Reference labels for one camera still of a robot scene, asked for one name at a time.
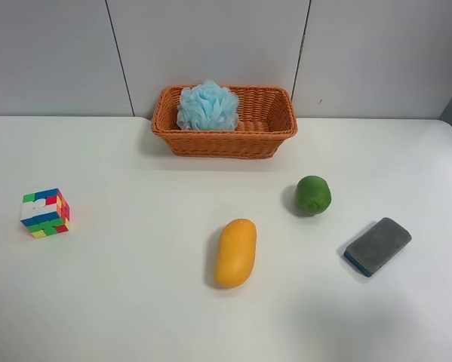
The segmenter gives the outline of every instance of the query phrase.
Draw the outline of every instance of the lime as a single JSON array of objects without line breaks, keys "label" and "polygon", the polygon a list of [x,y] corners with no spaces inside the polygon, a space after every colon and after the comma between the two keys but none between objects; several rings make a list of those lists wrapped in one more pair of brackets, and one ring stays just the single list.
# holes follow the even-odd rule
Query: lime
[{"label": "lime", "polygon": [[294,194],[298,209],[308,215],[317,215],[331,204],[328,184],[319,176],[306,176],[296,186]]}]

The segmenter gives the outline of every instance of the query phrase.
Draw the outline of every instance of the gray sponge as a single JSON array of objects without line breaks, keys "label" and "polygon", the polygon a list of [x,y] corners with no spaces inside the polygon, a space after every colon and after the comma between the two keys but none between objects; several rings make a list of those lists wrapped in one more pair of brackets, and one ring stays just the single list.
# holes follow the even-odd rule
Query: gray sponge
[{"label": "gray sponge", "polygon": [[412,237],[398,223],[384,217],[353,241],[344,256],[364,275],[371,277],[396,253],[407,245]]}]

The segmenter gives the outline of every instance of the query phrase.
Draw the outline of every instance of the yellow mango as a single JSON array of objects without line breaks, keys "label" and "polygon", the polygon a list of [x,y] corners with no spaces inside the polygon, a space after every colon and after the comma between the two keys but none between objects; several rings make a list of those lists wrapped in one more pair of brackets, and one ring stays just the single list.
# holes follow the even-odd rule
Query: yellow mango
[{"label": "yellow mango", "polygon": [[243,284],[251,275],[256,256],[256,226],[248,219],[231,221],[219,238],[214,281],[222,288]]}]

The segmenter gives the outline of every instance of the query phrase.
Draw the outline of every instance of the colorful cube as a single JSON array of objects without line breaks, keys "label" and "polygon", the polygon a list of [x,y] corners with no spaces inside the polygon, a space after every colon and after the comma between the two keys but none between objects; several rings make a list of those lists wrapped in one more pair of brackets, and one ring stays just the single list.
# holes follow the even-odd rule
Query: colorful cube
[{"label": "colorful cube", "polygon": [[35,238],[69,230],[69,205],[59,189],[23,196],[21,222]]}]

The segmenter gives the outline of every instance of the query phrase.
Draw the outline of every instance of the wicker basket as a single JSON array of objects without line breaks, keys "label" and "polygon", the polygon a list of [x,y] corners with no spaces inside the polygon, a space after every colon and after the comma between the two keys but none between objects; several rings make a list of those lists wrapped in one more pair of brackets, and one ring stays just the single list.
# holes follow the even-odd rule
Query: wicker basket
[{"label": "wicker basket", "polygon": [[182,88],[165,88],[155,107],[152,132],[179,156],[269,158],[297,132],[291,99],[279,87],[229,86],[239,97],[239,124],[235,130],[181,130],[177,105]]}]

